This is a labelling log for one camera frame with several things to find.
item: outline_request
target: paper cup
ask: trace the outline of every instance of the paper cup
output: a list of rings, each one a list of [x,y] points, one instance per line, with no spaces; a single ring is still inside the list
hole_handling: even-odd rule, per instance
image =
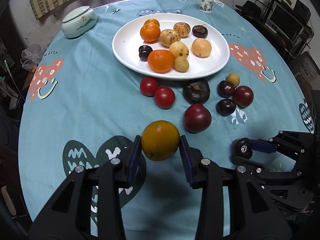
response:
[[[199,0],[199,11],[210,13],[212,11],[213,0]]]

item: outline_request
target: computer monitor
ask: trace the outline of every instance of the computer monitor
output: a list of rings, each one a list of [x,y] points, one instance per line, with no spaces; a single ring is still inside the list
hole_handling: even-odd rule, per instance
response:
[[[295,39],[296,33],[301,34],[304,29],[303,25],[279,4],[276,4],[268,20],[291,41]]]

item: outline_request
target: white oval plate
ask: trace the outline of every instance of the white oval plate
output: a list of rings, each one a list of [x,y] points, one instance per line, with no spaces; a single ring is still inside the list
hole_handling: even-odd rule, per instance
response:
[[[145,42],[140,37],[140,29],[146,20],[155,18],[160,22],[161,31],[165,29],[173,29],[177,22],[188,23],[191,27],[195,25],[204,25],[208,29],[208,36],[206,39],[212,45],[212,52],[206,58],[199,58],[193,54],[191,45],[196,37],[191,33],[186,38],[181,38],[181,42],[189,48],[188,62],[190,68],[187,72],[178,72],[172,68],[165,74],[160,74],[153,71],[148,62],[142,61],[139,58],[139,47],[141,45],[149,45],[153,50],[168,49],[160,44],[159,41],[155,43]],[[208,23],[196,19],[191,16],[182,14],[159,13],[146,15],[128,22],[124,25],[114,36],[112,41],[112,50],[116,58],[126,67],[147,75],[162,79],[170,80],[188,80],[201,77],[210,76],[221,70],[228,62],[230,57],[229,46],[225,38],[215,28]]]

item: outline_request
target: screw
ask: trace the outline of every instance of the screw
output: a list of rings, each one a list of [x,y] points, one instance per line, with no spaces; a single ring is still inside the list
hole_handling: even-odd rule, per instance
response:
[[[80,172],[84,171],[84,166],[76,166],[75,170],[76,170],[76,172],[80,173]]]
[[[209,165],[210,162],[211,162],[211,161],[210,161],[209,159],[206,159],[206,158],[204,158],[204,159],[201,160],[201,163],[202,163],[203,165]]]
[[[238,166],[238,167],[237,167],[237,170],[238,170],[240,173],[244,173],[247,169],[246,169],[244,166]]]
[[[111,162],[113,165],[117,165],[117,164],[120,163],[120,159],[119,159],[119,158],[113,158],[113,159],[111,159],[110,162]]]

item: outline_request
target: tablecloth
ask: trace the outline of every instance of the tablecloth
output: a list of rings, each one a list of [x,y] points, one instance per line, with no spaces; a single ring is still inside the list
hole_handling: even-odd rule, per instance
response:
[[[230,162],[231,142],[242,137],[268,139],[279,130],[313,132],[310,112],[289,68],[270,43],[234,10],[215,1],[211,14],[198,10],[197,0],[129,0],[95,9],[97,24],[75,39],[60,31],[47,49],[30,85],[20,127],[19,170],[24,198],[34,220],[60,183],[77,165],[98,167],[127,151],[144,128],[156,120],[173,123],[191,147],[201,150],[221,167]],[[159,80],[176,95],[164,110],[153,98],[142,96],[144,77],[119,63],[112,39],[127,22],[143,15],[179,13],[216,28],[230,48],[230,59],[207,77],[211,96],[204,104],[211,126],[188,133],[182,117],[189,103],[180,82]],[[216,104],[216,87],[229,73],[252,88],[254,101],[246,109],[224,117]],[[253,160],[271,171],[289,171],[294,161],[279,154],[254,153]],[[97,234],[97,190],[91,206],[92,234]],[[137,179],[130,189],[119,189],[128,240],[194,239],[201,190],[186,182],[180,155],[153,162],[141,157]],[[229,204],[224,189],[224,234],[229,232]]]

